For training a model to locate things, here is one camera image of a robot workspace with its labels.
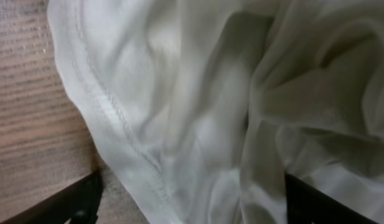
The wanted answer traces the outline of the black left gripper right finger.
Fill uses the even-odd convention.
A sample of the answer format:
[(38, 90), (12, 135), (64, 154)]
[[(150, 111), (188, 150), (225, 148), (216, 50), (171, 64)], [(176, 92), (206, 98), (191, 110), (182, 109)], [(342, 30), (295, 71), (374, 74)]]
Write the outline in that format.
[(288, 224), (377, 224), (291, 174), (284, 179)]

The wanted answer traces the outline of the white t-shirt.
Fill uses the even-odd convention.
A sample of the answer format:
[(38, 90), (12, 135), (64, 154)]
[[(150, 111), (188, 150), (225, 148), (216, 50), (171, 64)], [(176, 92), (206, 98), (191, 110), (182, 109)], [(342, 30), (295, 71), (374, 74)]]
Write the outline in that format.
[(55, 63), (150, 223), (384, 223), (384, 1), (51, 1)]

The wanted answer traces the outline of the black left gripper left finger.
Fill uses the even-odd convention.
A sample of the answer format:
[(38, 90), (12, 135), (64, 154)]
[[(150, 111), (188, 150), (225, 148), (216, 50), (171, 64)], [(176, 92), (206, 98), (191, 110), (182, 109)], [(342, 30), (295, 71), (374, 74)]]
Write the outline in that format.
[(95, 224), (103, 193), (96, 171), (2, 224)]

